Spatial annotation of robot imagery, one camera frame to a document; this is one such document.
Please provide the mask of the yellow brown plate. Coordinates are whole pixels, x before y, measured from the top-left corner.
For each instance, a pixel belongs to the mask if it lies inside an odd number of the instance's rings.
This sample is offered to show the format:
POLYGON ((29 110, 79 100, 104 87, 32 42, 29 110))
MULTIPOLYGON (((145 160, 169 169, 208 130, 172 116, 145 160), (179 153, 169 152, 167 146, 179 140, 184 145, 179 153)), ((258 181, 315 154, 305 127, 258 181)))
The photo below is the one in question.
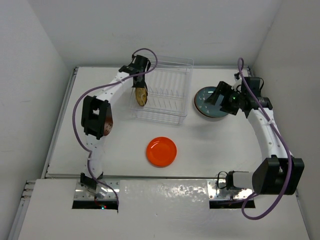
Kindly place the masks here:
POLYGON ((135 99, 139 106, 144 107, 148 101, 147 87, 137 87, 135 89, 135 99))

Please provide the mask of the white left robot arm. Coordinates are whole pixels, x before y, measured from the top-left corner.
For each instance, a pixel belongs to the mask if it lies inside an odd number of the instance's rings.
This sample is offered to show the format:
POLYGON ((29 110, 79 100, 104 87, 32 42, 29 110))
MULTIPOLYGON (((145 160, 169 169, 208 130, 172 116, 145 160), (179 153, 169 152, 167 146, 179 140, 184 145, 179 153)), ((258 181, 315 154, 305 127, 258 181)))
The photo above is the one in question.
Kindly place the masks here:
POLYGON ((87 94, 83 99, 81 126, 86 135, 85 148, 89 151, 89 158, 80 175, 80 182, 92 190, 97 189, 96 180, 103 177, 101 154, 106 136, 113 127, 112 106, 129 88, 135 89, 138 105, 145 106, 148 99, 145 72, 150 66, 147 57, 133 55, 131 63, 122 66, 108 86, 103 87, 97 95, 87 94))

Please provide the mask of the red teal floral plate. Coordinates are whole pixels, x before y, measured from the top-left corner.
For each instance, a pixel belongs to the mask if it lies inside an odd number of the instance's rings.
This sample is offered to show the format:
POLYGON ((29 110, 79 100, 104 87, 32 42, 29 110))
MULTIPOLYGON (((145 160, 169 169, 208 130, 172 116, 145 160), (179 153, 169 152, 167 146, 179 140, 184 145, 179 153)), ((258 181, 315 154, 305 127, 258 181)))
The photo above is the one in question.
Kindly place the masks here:
POLYGON ((193 98, 193 107, 200 117, 208 121, 218 121, 225 118, 228 114, 220 110, 219 107, 205 103, 198 96, 193 98))

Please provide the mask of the orange plate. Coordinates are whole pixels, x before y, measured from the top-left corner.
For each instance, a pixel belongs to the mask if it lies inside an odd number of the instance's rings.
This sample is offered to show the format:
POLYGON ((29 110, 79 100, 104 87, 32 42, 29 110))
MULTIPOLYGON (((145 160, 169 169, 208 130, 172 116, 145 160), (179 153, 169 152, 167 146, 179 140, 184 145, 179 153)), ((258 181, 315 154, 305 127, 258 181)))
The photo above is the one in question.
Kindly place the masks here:
POLYGON ((145 150, 148 162, 158 168, 171 165, 176 159, 177 153, 176 144, 170 138, 164 136, 152 139, 145 150))

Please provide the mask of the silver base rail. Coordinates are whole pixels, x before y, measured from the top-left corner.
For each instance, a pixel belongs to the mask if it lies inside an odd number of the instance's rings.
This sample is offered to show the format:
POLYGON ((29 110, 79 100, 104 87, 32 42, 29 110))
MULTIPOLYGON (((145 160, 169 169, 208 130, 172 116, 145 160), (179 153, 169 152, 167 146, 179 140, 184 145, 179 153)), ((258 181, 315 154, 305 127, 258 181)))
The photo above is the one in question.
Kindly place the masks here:
POLYGON ((245 199, 253 192, 248 186, 227 189, 224 174, 212 179, 106 178, 96 188, 86 186, 75 178, 38 179, 27 182, 22 195, 31 198, 36 191, 46 196, 55 191, 66 191, 75 202, 97 201, 100 204, 114 204, 134 195, 142 199, 190 197, 194 200, 205 197, 212 202, 234 202, 245 199))

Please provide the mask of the dark teal plate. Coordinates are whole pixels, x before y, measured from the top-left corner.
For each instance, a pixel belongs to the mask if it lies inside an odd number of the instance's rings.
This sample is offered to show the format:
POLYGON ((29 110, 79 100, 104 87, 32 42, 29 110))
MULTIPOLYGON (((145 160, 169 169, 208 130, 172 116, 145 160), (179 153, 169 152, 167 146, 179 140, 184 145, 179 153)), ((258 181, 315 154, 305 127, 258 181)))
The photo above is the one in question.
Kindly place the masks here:
POLYGON ((223 118, 228 115, 227 112, 221 111, 221 102, 223 96, 219 95, 215 104, 205 102, 216 90, 215 86, 206 86, 197 91, 194 96, 193 103, 195 108, 205 117, 223 118))

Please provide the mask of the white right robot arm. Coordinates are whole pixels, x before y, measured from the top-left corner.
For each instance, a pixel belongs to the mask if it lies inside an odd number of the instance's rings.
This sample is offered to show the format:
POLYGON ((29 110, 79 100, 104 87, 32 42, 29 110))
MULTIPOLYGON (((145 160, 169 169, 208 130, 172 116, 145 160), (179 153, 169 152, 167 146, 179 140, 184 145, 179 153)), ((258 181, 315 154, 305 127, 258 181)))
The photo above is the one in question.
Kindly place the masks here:
POLYGON ((236 115, 242 111, 257 138, 262 163, 251 176, 251 186, 258 195, 293 195, 305 164, 295 158, 279 133, 274 120, 273 105, 261 95, 264 82, 259 77, 236 74, 236 83, 220 81, 205 103, 217 106, 221 112, 236 115))

